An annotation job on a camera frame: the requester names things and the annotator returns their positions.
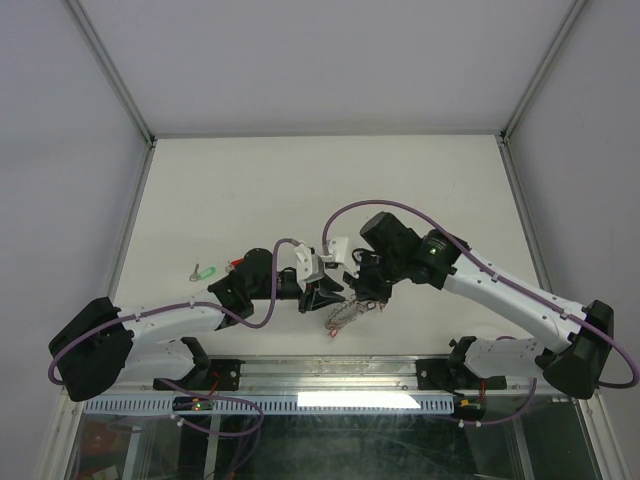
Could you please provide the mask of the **green tag key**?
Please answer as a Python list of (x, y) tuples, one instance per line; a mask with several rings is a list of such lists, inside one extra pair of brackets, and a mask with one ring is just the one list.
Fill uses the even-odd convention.
[(213, 266), (206, 267), (204, 269), (200, 268), (200, 264), (197, 263), (194, 266), (193, 272), (189, 275), (190, 282), (199, 282), (203, 281), (216, 273), (216, 268)]

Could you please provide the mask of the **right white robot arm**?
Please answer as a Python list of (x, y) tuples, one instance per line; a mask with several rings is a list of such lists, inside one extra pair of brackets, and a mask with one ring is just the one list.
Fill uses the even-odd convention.
[(343, 276), (357, 300), (386, 304), (393, 286), (409, 280), (472, 300), (529, 333), (512, 349), (475, 335), (453, 343), (447, 363), (452, 383), (469, 387), (512, 366), (571, 397), (593, 396), (611, 351), (611, 306), (599, 300), (583, 306), (521, 285), (487, 261), (470, 259), (461, 239), (436, 229), (419, 236), (389, 212), (376, 214), (360, 235), (368, 246), (356, 251), (358, 272)]

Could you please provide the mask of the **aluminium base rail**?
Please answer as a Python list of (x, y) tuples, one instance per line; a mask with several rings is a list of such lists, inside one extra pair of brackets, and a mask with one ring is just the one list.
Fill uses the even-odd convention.
[[(431, 356), (212, 356), (243, 361), (239, 389), (232, 394), (287, 395), (302, 391), (374, 391), (434, 393), (442, 390), (418, 389), (415, 361)], [(507, 381), (505, 390), (482, 391), (488, 395), (524, 395), (529, 391), (533, 374), (520, 376), (501, 372)], [(465, 396), (479, 394), (463, 391)]]

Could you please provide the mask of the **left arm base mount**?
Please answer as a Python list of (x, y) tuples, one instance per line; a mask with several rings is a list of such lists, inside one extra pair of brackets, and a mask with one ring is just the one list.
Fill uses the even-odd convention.
[(235, 392), (239, 389), (243, 361), (232, 358), (202, 357), (182, 376), (167, 376), (179, 387), (191, 391)]

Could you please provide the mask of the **aluminium frame post left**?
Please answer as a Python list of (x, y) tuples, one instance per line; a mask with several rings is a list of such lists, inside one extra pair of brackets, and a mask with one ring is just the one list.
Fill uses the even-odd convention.
[(156, 136), (136, 104), (130, 89), (126, 85), (83, 2), (79, 0), (63, 0), (62, 4), (85, 41), (116, 99), (143, 139), (144, 144), (153, 148), (156, 143)]

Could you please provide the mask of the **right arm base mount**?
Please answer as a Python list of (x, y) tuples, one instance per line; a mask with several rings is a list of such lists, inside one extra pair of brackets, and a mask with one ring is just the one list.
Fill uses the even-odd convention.
[(418, 389), (442, 390), (454, 395), (463, 391), (505, 390), (507, 381), (504, 376), (481, 378), (464, 365), (451, 366), (445, 358), (419, 358), (415, 361)]

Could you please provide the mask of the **aluminium frame post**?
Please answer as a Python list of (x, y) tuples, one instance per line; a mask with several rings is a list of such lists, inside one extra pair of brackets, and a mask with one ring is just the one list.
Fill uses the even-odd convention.
[(136, 104), (130, 89), (126, 85), (83, 2), (79, 0), (63, 0), (62, 4), (85, 41), (116, 99), (143, 139), (144, 144), (153, 148), (156, 143), (156, 136)]
[(588, 5), (588, 0), (573, 0), (570, 2), (567, 11), (563, 15), (559, 26), (546, 46), (544, 53), (536, 65), (531, 78), (527, 82), (514, 110), (506, 121), (504, 127), (501, 129), (500, 138), (504, 142), (508, 141), (523, 120), (527, 110), (546, 77), (550, 74), (561, 50), (564, 48), (565, 43), (568, 41), (569, 36), (578, 24), (583, 11)]

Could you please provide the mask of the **metal disc with keyrings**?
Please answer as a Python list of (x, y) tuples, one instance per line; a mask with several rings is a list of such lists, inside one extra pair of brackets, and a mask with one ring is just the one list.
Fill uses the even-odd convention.
[(347, 325), (353, 323), (361, 316), (368, 314), (369, 312), (379, 311), (382, 312), (386, 307), (386, 304), (378, 304), (377, 302), (358, 302), (356, 297), (352, 295), (348, 300), (337, 305), (327, 316), (324, 327), (328, 331), (332, 328), (337, 328), (339, 332)]

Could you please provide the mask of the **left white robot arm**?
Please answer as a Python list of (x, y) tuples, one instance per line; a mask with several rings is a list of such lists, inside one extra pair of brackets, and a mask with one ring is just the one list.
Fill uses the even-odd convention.
[(343, 301), (342, 286), (326, 272), (343, 266), (355, 272), (343, 247), (323, 252), (293, 241), (296, 264), (278, 267), (277, 250), (256, 248), (232, 262), (227, 274), (204, 291), (156, 307), (128, 310), (108, 297), (91, 300), (50, 341), (49, 380), (63, 386), (75, 402), (97, 397), (112, 386), (139, 380), (170, 379), (198, 388), (209, 377), (210, 360), (197, 337), (250, 322), (254, 301), (294, 301), (301, 313)]

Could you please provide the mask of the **aluminium frame post right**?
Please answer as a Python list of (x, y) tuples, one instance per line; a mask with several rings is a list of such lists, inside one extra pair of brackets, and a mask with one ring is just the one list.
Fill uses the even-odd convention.
[(546, 46), (544, 53), (536, 65), (531, 78), (527, 82), (514, 110), (506, 121), (504, 127), (501, 129), (500, 138), (504, 142), (508, 141), (523, 120), (527, 110), (546, 77), (550, 74), (561, 50), (564, 48), (565, 43), (568, 41), (569, 36), (578, 24), (583, 11), (588, 5), (588, 0), (573, 0), (570, 2), (567, 11), (563, 15), (559, 26)]

